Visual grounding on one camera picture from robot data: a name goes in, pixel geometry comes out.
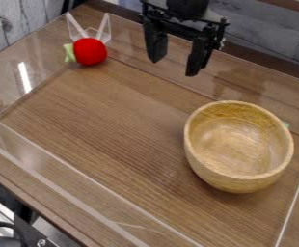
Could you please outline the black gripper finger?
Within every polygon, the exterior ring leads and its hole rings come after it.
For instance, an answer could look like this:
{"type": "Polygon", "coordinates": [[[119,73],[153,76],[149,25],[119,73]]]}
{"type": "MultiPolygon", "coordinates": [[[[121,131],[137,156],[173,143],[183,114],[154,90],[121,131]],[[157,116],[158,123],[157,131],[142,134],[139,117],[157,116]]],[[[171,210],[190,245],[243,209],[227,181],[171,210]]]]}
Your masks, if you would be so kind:
{"type": "Polygon", "coordinates": [[[197,76],[206,67],[213,53],[213,42],[207,37],[197,37],[193,42],[193,50],[187,60],[186,75],[197,76]]]}
{"type": "Polygon", "coordinates": [[[143,31],[147,55],[154,63],[158,63],[169,54],[169,34],[161,22],[146,18],[143,31]]]}

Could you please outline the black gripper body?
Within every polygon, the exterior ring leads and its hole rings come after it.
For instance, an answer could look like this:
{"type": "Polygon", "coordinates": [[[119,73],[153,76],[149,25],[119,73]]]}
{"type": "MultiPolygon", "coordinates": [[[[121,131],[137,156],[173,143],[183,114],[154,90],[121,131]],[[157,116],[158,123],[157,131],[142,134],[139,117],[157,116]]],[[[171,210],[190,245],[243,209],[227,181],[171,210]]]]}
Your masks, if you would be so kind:
{"type": "Polygon", "coordinates": [[[193,40],[205,35],[219,50],[225,42],[229,18],[210,8],[210,0],[139,0],[142,24],[146,18],[162,23],[167,34],[193,40]]]}

